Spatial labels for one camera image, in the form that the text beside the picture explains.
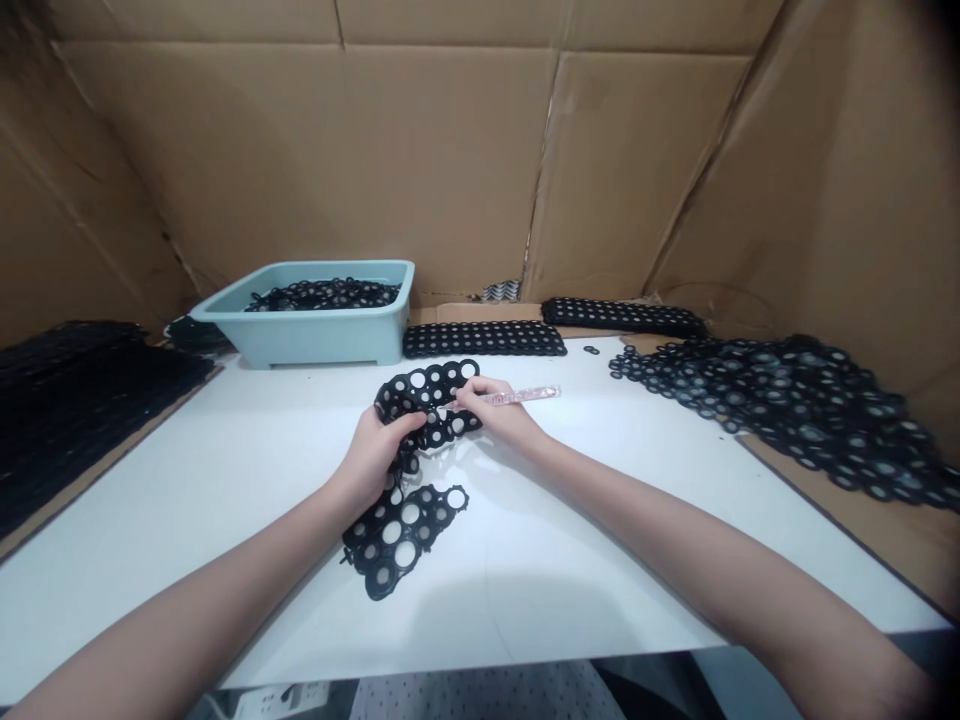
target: cardboard wall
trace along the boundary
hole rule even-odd
[[[195,291],[119,144],[49,47],[0,55],[0,347],[74,319],[153,333]]]
[[[648,290],[727,333],[747,312],[848,348],[958,462],[952,66],[908,0],[793,2],[782,21]]]
[[[780,4],[52,2],[202,293],[403,257],[428,306],[639,294]]]

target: light blue plastic basket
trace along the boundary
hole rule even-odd
[[[414,265],[406,260],[286,262],[260,268],[200,303],[190,313],[198,322],[216,323],[251,367],[375,360],[394,365],[403,357],[403,332],[410,319]],[[251,293],[301,280],[358,280],[400,285],[400,294],[382,308],[244,312]]]

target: electrical outlet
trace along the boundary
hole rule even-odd
[[[281,720],[327,704],[330,683],[267,685],[240,696],[233,720]]]

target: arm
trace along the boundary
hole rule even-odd
[[[287,593],[380,497],[400,440],[425,420],[416,413],[384,427],[367,409],[325,485],[94,638],[6,717],[183,717]]]
[[[739,530],[549,437],[522,406],[493,407],[475,395],[505,390],[506,383],[475,377],[457,399],[728,640],[756,655],[804,716],[923,712],[926,676],[856,610]]]

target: hand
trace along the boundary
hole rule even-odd
[[[480,400],[477,395],[497,392],[510,392],[513,388],[503,380],[494,380],[479,375],[467,380],[467,384],[457,391],[457,400],[472,412],[494,435],[505,440],[518,450],[528,449],[534,443],[546,438],[547,434],[534,422],[523,405],[501,405],[494,407]]]
[[[327,485],[340,490],[355,512],[352,520],[380,499],[386,484],[387,468],[397,455],[400,441],[422,427],[427,416],[422,413],[402,415],[389,425],[368,407],[360,416],[356,432],[340,467]]]

